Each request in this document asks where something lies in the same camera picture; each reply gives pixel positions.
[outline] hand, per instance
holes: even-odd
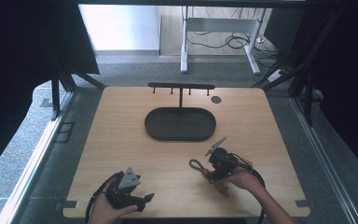
[[[247,161],[246,159],[243,159],[243,160],[246,162],[247,165],[250,165],[251,167],[253,167],[251,161]],[[246,190],[249,190],[250,192],[253,192],[254,190],[256,190],[258,188],[263,188],[263,186],[261,185],[261,183],[257,179],[257,177],[255,177],[254,175],[252,175],[251,173],[249,173],[247,170],[245,170],[244,168],[242,168],[240,166],[237,166],[237,168],[235,169],[233,174],[231,174],[230,176],[228,176],[220,181],[231,182],[238,188],[246,189]]]
[[[131,205],[122,209],[113,208],[105,197],[105,192],[109,188],[110,183],[106,185],[91,208],[89,215],[89,224],[112,224],[119,217],[135,212],[138,209],[137,205]]]

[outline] black tray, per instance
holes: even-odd
[[[162,141],[203,141],[216,127],[214,115],[196,107],[160,107],[145,118],[147,133]]]

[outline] dark fabric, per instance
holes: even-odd
[[[66,72],[99,74],[77,5],[0,1],[0,155],[32,103],[34,88]]]
[[[351,0],[313,65],[321,109],[358,158],[358,0]]]

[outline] gray carpet floor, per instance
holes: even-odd
[[[251,87],[260,79],[252,74],[249,64],[243,62],[242,59],[218,59],[222,63],[216,63],[214,60],[216,59],[192,58],[188,73],[181,74],[177,58],[142,56],[134,60],[140,63],[111,63],[103,57],[99,61],[101,75],[93,77],[107,86],[146,86],[148,82],[158,81],[214,84],[217,88]],[[262,67],[261,70],[265,73],[267,67]],[[46,157],[41,162],[14,223],[84,223],[83,218],[64,217],[62,205],[71,186],[103,91],[81,78],[76,76],[74,78],[78,87],[75,97],[69,104],[64,124],[58,130],[55,135],[56,141],[49,147]],[[311,148],[310,140],[296,116],[292,101],[286,93],[290,81],[267,91],[266,94],[310,205],[310,215],[300,217],[298,221],[300,223],[349,223]],[[40,97],[34,98],[35,111],[30,110],[30,115],[24,121],[24,127],[19,130],[20,136],[18,140],[14,140],[18,142],[13,143],[15,149],[8,149],[7,159],[0,162],[0,210],[11,192],[10,189],[14,187],[21,174],[21,168],[27,162],[27,156],[32,152],[34,142],[38,140],[37,136],[43,132],[43,123],[46,123],[51,116],[51,108],[40,107],[41,102],[48,98],[43,97],[44,94],[48,92],[40,92]],[[358,208],[358,160],[325,120],[318,103],[312,105],[312,120],[314,129],[336,168],[338,176]],[[69,136],[68,126],[72,127]],[[27,152],[21,152],[23,148],[26,148],[24,144],[31,144],[27,147],[30,148]],[[164,223],[173,223],[173,220],[164,221]],[[220,223],[234,222],[230,219],[220,221]],[[256,223],[256,221],[257,217],[246,218],[247,223]],[[181,220],[181,222],[191,223],[191,220]]]

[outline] floor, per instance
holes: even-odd
[[[266,45],[258,47],[273,48],[268,42],[264,44]],[[177,56],[177,49],[167,49],[163,54],[154,50],[98,51],[97,62],[101,75],[95,78],[108,86],[144,86],[151,78],[158,78],[168,81],[214,81],[221,87],[251,87],[260,77],[254,76],[246,65],[247,59],[243,56],[243,50],[235,51],[220,55],[195,51],[193,56],[189,57],[187,75],[179,72],[180,58]],[[258,59],[264,57],[265,55],[257,56]],[[262,72],[265,73],[268,70],[267,65],[271,65],[273,60],[263,59],[259,63],[266,65],[261,66]],[[74,76],[74,79],[78,86],[77,92],[67,104],[62,123],[57,128],[51,145],[46,149],[46,156],[33,174],[34,181],[27,183],[29,189],[23,195],[13,223],[84,223],[83,218],[65,218],[62,208],[66,204],[66,195],[102,91],[79,77]],[[358,217],[353,221],[348,218],[347,213],[349,211],[358,215],[358,160],[324,118],[318,102],[312,104],[313,126],[309,127],[301,119],[301,97],[288,97],[285,90],[289,85],[290,80],[267,91],[266,95],[311,208],[310,216],[298,217],[298,221],[358,223]],[[16,188],[40,136],[50,123],[50,98],[49,83],[35,89],[34,102],[28,116],[0,159],[0,214],[12,190]],[[65,99],[62,88],[61,98]],[[346,207],[346,204],[354,205],[355,209]],[[246,222],[256,223],[256,217],[246,218]]]

